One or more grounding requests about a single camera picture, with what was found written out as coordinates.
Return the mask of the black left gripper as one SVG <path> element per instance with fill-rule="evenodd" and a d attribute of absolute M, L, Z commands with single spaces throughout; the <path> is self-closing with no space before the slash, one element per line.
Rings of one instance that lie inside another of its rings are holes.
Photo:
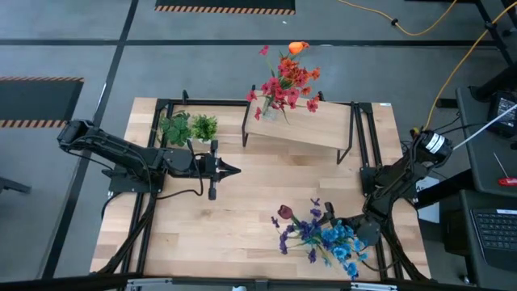
<path fill-rule="evenodd" d="M 195 191 L 197 196 L 202 196 L 204 193 L 203 179 L 209 179 L 208 199 L 216 199 L 216 184 L 218 181 L 230 177 L 232 175 L 240 174 L 241 169 L 231 166 L 224 162 L 222 158 L 217 157 L 218 140 L 211 141 L 210 150 L 208 153 L 195 155 L 195 169 L 197 179 L 200 182 L 200 190 Z"/>

